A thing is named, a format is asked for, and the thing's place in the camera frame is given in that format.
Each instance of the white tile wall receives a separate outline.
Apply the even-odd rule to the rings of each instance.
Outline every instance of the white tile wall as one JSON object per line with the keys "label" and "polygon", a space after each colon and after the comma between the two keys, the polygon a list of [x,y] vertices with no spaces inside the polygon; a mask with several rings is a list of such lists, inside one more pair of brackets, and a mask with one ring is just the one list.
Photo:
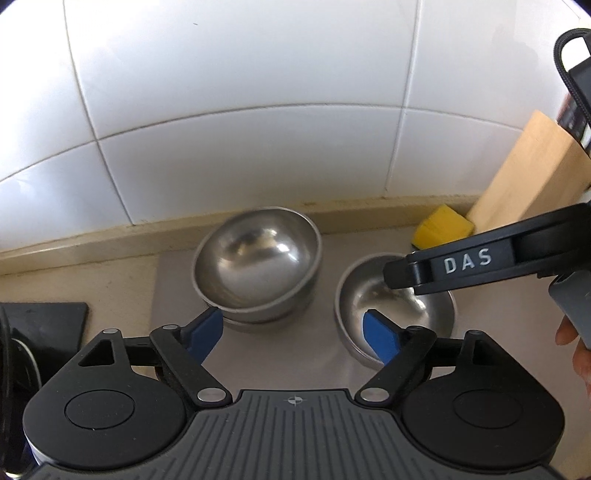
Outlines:
{"label": "white tile wall", "polygon": [[388,195],[478,194],[521,131],[449,113],[406,110]]}
{"label": "white tile wall", "polygon": [[101,141],[134,223],[301,199],[379,196],[400,110],[266,108]]}
{"label": "white tile wall", "polygon": [[60,0],[22,0],[0,15],[0,180],[92,140]]}
{"label": "white tile wall", "polygon": [[0,181],[0,249],[126,224],[95,142]]}
{"label": "white tile wall", "polygon": [[566,93],[556,38],[579,17],[561,0],[423,0],[408,106],[523,128]]}
{"label": "white tile wall", "polygon": [[[125,207],[479,193],[531,111],[558,110],[554,40],[591,25],[572,0],[63,1],[0,16],[0,249]],[[94,132],[110,171],[75,148]]]}
{"label": "white tile wall", "polygon": [[197,113],[401,105],[417,0],[66,0],[100,137]]}

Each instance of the stainless steel bowl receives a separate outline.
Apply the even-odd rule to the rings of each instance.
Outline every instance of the stainless steel bowl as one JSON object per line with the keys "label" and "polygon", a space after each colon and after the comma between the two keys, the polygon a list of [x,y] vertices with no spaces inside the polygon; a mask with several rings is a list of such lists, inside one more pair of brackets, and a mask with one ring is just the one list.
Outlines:
{"label": "stainless steel bowl", "polygon": [[439,337],[452,334],[456,302],[448,291],[415,295],[411,288],[390,290],[384,282],[384,265],[403,255],[380,253],[364,257],[342,275],[335,297],[335,318],[349,352],[364,365],[381,368],[383,363],[363,337],[363,314],[376,309],[405,328],[422,325]]}
{"label": "stainless steel bowl", "polygon": [[316,225],[281,207],[228,219],[198,247],[193,285],[226,319],[261,323],[310,301],[322,256]]}

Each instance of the gray handle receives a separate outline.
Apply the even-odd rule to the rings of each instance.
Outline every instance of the gray handle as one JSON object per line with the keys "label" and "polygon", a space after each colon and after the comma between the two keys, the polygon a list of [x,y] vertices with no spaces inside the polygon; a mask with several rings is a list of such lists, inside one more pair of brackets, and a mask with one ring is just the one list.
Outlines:
{"label": "gray handle", "polygon": [[548,293],[577,329],[587,349],[591,349],[591,271],[577,270],[556,277]]}

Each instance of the wooden knife block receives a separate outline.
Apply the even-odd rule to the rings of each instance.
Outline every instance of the wooden knife block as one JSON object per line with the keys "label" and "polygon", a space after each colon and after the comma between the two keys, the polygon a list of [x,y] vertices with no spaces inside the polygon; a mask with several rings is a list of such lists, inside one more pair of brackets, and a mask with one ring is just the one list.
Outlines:
{"label": "wooden knife block", "polygon": [[467,214],[474,233],[576,203],[591,184],[591,158],[535,111],[492,183]]}

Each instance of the blue gripper pad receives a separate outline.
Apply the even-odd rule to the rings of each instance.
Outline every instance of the blue gripper pad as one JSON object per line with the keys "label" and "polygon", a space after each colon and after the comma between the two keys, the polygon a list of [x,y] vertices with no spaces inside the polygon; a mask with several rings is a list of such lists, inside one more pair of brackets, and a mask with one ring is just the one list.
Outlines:
{"label": "blue gripper pad", "polygon": [[370,312],[363,316],[363,337],[384,365],[400,351],[398,335]]}
{"label": "blue gripper pad", "polygon": [[213,347],[219,342],[223,333],[223,314],[219,309],[209,309],[204,312],[206,318],[200,315],[194,320],[197,326],[189,331],[186,339],[187,352],[199,363],[207,358]]}

